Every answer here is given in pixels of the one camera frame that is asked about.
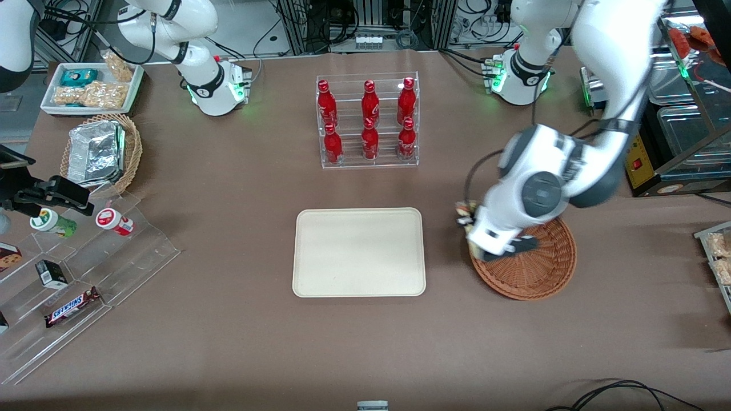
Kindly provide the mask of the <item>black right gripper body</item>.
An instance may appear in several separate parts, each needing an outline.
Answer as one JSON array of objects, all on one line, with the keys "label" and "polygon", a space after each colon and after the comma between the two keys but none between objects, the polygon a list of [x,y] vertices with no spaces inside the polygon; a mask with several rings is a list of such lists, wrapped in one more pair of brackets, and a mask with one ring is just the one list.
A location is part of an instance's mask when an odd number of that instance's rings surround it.
[{"label": "black right gripper body", "polygon": [[28,166],[35,162],[35,159],[1,145],[1,203],[3,209],[20,213],[36,212],[35,205],[20,203],[15,198],[19,192],[34,187],[35,179],[29,173]]}]

